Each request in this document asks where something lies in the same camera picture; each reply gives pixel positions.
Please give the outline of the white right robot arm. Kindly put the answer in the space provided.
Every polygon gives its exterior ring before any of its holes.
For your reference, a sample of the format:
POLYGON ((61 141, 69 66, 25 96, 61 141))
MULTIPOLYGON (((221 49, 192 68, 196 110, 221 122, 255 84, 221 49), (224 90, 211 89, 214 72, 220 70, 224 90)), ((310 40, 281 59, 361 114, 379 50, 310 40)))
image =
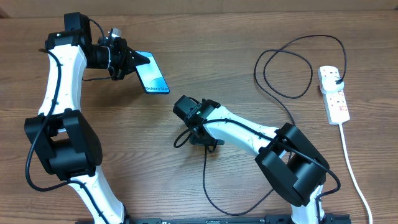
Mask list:
POLYGON ((230 142, 254 156, 272 188, 291 204, 294 223, 323 221, 325 214, 317 197, 330 166, 299 128, 290 123, 281 128, 256 124, 218 102, 185 95, 174 104, 173 112, 187 126, 191 144, 211 153, 230 142))

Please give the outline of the Samsung Galaxy smartphone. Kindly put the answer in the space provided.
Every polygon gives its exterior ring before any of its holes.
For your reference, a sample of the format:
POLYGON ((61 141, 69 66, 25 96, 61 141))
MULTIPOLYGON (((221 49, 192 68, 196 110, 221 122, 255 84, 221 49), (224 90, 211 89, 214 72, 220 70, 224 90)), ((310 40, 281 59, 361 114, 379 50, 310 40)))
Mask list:
POLYGON ((169 94, 170 89, 160 68, 150 52, 137 51, 149 59, 149 63, 136 67, 137 76, 147 94, 169 94))

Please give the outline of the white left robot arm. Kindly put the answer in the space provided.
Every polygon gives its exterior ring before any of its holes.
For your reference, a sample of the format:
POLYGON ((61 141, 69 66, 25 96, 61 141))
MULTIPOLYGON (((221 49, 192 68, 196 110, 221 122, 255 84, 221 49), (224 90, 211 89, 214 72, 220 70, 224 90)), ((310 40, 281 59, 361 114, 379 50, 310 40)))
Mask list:
POLYGON ((112 80, 122 80, 150 60, 120 36, 102 37, 93 44, 91 22, 80 12, 65 14, 65 30, 50 33, 45 41, 42 52, 49 56, 49 79, 37 116, 24 124, 31 143, 25 178, 39 192, 69 185, 93 223, 132 223, 103 174, 100 140, 81 112, 81 86, 87 68, 108 70, 112 80))

